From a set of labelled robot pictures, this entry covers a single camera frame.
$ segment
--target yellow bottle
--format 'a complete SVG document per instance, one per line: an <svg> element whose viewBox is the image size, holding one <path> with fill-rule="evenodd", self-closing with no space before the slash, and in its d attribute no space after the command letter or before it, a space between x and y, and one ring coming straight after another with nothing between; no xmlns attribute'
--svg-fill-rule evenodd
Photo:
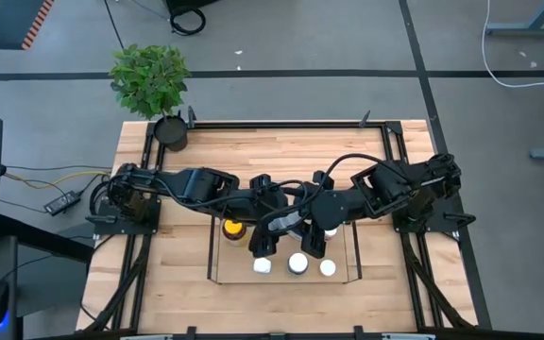
<svg viewBox="0 0 544 340"><path fill-rule="evenodd" d="M247 244L247 226L240 222L223 220L222 233L226 240L235 247L242 247Z"/></svg>

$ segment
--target small bottle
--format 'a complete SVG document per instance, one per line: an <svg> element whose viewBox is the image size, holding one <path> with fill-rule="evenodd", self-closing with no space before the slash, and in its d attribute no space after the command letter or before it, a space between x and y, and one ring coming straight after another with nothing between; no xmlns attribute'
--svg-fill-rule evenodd
<svg viewBox="0 0 544 340"><path fill-rule="evenodd" d="M331 277L335 274L335 271L337 270L337 266L335 265L335 262L331 260L323 260L320 263L320 274L324 277Z"/></svg>
<svg viewBox="0 0 544 340"><path fill-rule="evenodd" d="M295 253L289 258L289 273L301 275L308 270L308 258L302 253Z"/></svg>
<svg viewBox="0 0 544 340"><path fill-rule="evenodd" d="M247 244L247 227L240 222L223 220L222 233L226 240L235 247L242 247Z"/></svg>
<svg viewBox="0 0 544 340"><path fill-rule="evenodd" d="M272 270L272 263L266 258L259 258L253 261L253 271L259 274L269 274Z"/></svg>
<svg viewBox="0 0 544 340"><path fill-rule="evenodd" d="M331 238L333 238L337 234L337 229L331 229L331 230L325 230L325 241L329 241Z"/></svg>

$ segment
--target white cable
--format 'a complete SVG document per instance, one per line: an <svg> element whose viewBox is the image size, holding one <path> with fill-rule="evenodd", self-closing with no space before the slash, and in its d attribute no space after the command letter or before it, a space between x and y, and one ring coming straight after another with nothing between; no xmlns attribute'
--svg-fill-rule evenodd
<svg viewBox="0 0 544 340"><path fill-rule="evenodd" d="M490 18L490 0L488 0L488 5L486 7L486 20L484 22L484 27L482 29L482 59L484 60L484 67L486 68L486 71L490 74L490 76L497 82L497 84L504 86L506 88L510 88L510 89L520 89L520 88L544 85L544 82L532 83L532 84L519 84L519 85L505 84L504 82L498 80L495 77L495 75L492 73L492 71L490 71L490 67L488 66L488 61L486 61L486 50L485 50L486 28L488 27L489 18Z"/></svg>

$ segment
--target yellow wire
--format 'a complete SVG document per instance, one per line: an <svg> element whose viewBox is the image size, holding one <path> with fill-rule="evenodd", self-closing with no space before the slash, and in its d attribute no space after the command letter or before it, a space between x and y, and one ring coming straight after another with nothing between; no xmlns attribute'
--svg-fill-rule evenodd
<svg viewBox="0 0 544 340"><path fill-rule="evenodd" d="M21 182L23 182L24 184L28 185L29 187L31 188L34 188L34 189L46 189L46 188L51 188L53 187L54 185L57 185L58 183L62 182L62 181L65 181L67 179L73 179L75 177L79 177L79 176L87 176L87 175L109 175L109 173L107 172L103 172L103 171L83 171L83 172L78 172L78 173L75 173L75 174L72 174L72 175L68 175L68 176L65 176L63 178L58 178L56 179L55 181L53 181L52 183L50 184L46 184L46 185L34 185L34 184L31 184L30 183L30 180L29 179L24 179L24 178L21 178L20 176L16 176L16 175L12 175L12 174L5 174L5 176L9 179L13 179L13 180L20 180Z"/></svg>

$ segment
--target green leaves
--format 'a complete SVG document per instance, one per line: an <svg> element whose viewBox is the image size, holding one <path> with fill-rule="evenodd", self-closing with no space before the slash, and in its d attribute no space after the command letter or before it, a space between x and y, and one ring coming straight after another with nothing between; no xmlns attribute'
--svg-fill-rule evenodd
<svg viewBox="0 0 544 340"><path fill-rule="evenodd" d="M113 55L116 62L110 70L110 87L122 107L151 119L166 112L173 114L173 107L183 104L180 93L188 90L184 78L190 73L177 48L140 49L133 44Z"/></svg>

